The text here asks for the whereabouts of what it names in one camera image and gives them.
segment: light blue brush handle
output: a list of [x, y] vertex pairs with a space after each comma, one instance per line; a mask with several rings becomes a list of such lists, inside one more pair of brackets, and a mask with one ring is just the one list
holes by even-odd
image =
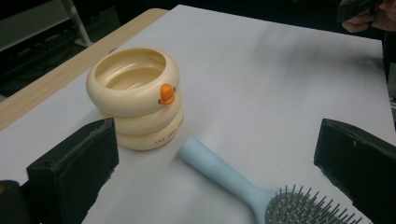
[[265, 208], [274, 196], [273, 193], [251, 184], [196, 138], [190, 138], [177, 155], [201, 174], [247, 203], [255, 213], [258, 223], [264, 223]]

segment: brush bristle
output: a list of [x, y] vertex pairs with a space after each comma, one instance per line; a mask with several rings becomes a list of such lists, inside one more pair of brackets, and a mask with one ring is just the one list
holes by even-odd
[[361, 218], [355, 219], [355, 214], [347, 214], [347, 210], [340, 210], [340, 204], [332, 206], [332, 200], [326, 201], [326, 196], [318, 200], [318, 192], [311, 197], [311, 189], [303, 193], [303, 187], [291, 191], [286, 189], [268, 203], [265, 211], [265, 223], [282, 224], [358, 224]]

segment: stacked ring container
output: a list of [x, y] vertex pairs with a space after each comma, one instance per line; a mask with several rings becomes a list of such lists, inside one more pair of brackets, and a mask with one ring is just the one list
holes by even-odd
[[86, 88], [103, 118], [114, 118], [121, 146], [148, 150], [175, 137], [183, 119], [176, 62], [158, 49], [113, 52], [88, 75]]

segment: wooden table edge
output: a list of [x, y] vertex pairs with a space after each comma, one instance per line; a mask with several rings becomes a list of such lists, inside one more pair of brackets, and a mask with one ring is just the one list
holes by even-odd
[[0, 131], [83, 74], [110, 51], [137, 35], [167, 12], [168, 10], [160, 8], [145, 11], [89, 48], [84, 49], [75, 57], [8, 97], [0, 103]]

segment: white tabletop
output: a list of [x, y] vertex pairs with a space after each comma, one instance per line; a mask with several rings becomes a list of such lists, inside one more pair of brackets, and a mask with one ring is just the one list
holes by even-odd
[[[162, 49], [178, 63], [185, 122], [164, 147], [120, 147], [120, 165], [84, 223], [254, 223], [246, 205], [175, 157], [194, 136], [263, 189], [320, 191], [363, 216], [313, 164], [323, 118], [396, 145], [381, 42], [178, 6], [122, 48]], [[88, 71], [0, 132], [0, 179], [100, 115]]]

